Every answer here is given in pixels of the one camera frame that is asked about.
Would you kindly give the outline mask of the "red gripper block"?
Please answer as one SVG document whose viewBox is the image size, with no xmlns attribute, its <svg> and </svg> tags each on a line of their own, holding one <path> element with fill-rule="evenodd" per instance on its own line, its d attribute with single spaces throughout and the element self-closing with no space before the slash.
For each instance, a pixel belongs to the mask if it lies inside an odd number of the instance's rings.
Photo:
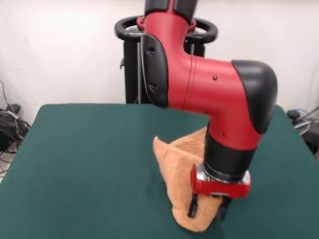
<svg viewBox="0 0 319 239">
<path fill-rule="evenodd" d="M 188 217 L 196 217 L 198 210 L 198 195 L 226 196 L 216 213 L 216 220 L 225 218 L 227 209 L 232 199 L 244 198 L 251 189 L 251 175 L 246 171 L 243 179 L 236 183 L 219 182 L 209 177 L 203 170 L 201 164 L 194 164 L 191 169 L 192 197 L 188 210 Z"/>
</svg>

